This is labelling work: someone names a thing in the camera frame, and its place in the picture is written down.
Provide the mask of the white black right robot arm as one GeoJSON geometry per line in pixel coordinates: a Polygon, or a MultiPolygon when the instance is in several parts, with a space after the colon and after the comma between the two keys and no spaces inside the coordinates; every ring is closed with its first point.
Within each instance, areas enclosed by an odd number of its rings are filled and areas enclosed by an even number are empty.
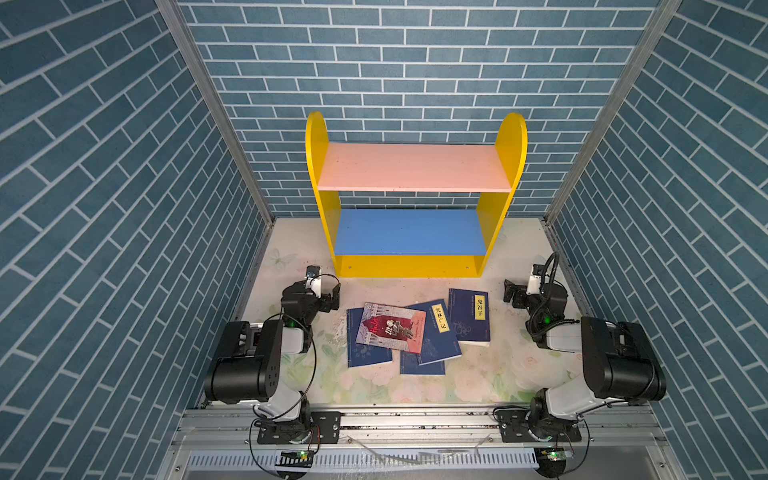
{"type": "Polygon", "coordinates": [[[544,350],[579,354],[582,372],[543,388],[530,403],[526,424],[536,436],[558,435],[586,414],[614,404],[662,400],[667,382],[649,338],[636,323],[565,316],[568,292],[556,281],[504,282],[503,301],[529,314],[525,328],[544,350]]]}

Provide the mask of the red illustrated cover book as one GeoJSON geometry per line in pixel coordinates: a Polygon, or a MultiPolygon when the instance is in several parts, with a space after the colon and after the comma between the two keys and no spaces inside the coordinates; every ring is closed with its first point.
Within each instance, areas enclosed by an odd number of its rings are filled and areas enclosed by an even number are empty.
{"type": "Polygon", "coordinates": [[[426,313],[366,302],[356,341],[390,350],[420,354],[426,313]]]}

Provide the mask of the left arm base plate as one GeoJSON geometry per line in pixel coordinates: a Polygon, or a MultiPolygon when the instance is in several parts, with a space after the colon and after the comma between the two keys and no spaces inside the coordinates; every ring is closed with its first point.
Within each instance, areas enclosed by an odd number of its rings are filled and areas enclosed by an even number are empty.
{"type": "Polygon", "coordinates": [[[337,444],[341,429],[340,411],[306,411],[289,421],[261,422],[256,442],[259,445],[337,444]]]}

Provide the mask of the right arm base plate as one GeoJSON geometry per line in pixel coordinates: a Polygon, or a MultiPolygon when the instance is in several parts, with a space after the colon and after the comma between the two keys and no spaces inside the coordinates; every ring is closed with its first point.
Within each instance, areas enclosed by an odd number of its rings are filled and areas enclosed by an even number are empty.
{"type": "Polygon", "coordinates": [[[575,443],[582,440],[576,421],[557,419],[540,411],[502,406],[492,411],[491,418],[496,421],[504,443],[575,443]]]}

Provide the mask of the navy book yellow label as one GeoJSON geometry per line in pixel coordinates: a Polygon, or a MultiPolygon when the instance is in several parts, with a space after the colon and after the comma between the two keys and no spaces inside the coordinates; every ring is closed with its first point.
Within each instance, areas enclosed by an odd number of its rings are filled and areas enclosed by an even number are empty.
{"type": "Polygon", "coordinates": [[[421,353],[416,355],[420,366],[442,363],[462,356],[455,329],[448,317],[448,308],[442,299],[410,305],[411,309],[426,313],[421,353]]]}

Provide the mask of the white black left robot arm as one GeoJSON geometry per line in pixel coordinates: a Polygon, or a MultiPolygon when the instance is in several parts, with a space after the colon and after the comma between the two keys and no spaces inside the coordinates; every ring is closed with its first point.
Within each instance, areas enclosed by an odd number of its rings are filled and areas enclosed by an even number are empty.
{"type": "Polygon", "coordinates": [[[307,390],[280,379],[282,356],[316,351],[312,322],[339,308],[340,293],[340,282],[324,293],[319,277],[307,278],[286,287],[281,309],[262,323],[227,323],[205,376],[206,399],[251,406],[265,423],[306,423],[307,390]]]}

